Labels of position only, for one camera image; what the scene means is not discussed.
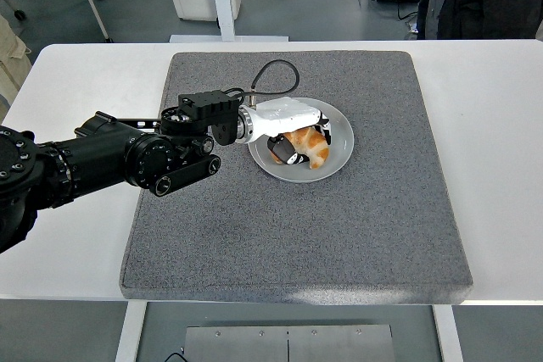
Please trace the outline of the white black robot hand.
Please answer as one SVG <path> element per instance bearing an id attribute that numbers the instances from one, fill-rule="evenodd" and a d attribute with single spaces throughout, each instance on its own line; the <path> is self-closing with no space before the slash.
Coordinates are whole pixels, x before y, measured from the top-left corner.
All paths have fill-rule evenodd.
<path id="1" fill-rule="evenodd" d="M 320 110 L 291 97 L 281 97 L 238 111 L 236 142 L 251 143 L 267 136 L 266 146 L 276 162 L 307 162 L 312 170 L 328 158 L 331 122 Z"/>

